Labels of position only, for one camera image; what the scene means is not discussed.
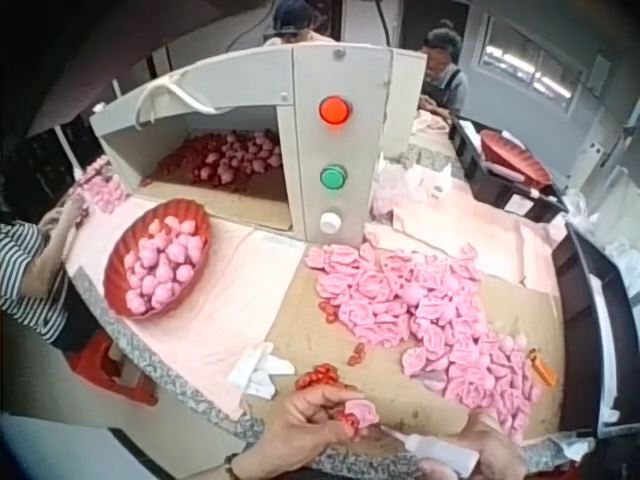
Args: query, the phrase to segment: bracelet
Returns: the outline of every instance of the bracelet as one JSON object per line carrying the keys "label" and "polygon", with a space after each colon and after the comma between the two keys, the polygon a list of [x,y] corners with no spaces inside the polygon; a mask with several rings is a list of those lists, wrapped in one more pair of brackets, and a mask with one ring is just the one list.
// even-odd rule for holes
{"label": "bracelet", "polygon": [[236,475],[233,471],[233,467],[231,467],[231,462],[239,455],[239,453],[232,453],[231,455],[227,455],[224,459],[224,472],[229,476],[231,480],[241,480],[240,477]]}

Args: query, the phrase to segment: striped shirt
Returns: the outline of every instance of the striped shirt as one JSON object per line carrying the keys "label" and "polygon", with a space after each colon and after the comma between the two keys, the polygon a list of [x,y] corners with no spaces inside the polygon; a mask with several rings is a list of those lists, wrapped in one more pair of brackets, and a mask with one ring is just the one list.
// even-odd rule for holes
{"label": "striped shirt", "polygon": [[20,294],[27,267],[45,244],[45,236],[36,225],[0,224],[0,308],[51,343],[67,321],[64,298],[69,279],[64,268],[60,267],[46,299]]}

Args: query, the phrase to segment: window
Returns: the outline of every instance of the window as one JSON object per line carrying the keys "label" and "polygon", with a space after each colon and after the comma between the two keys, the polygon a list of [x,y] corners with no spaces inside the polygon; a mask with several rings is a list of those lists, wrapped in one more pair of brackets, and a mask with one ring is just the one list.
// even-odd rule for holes
{"label": "window", "polygon": [[510,25],[491,19],[480,65],[543,95],[564,110],[580,83],[581,72],[563,65]]}

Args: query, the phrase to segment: green button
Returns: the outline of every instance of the green button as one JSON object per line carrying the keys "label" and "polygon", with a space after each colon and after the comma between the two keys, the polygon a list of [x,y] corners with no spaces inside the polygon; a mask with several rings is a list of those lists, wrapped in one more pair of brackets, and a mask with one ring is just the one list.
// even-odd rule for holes
{"label": "green button", "polygon": [[341,165],[329,165],[320,173],[320,183],[329,190],[340,190],[347,181],[347,171]]}

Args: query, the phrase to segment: red button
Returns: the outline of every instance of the red button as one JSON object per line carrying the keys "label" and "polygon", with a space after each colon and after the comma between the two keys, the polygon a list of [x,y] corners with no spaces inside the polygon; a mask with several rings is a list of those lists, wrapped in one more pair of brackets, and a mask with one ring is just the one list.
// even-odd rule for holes
{"label": "red button", "polygon": [[342,125],[351,115],[351,104],[342,97],[327,97],[320,102],[319,111],[329,125]]}

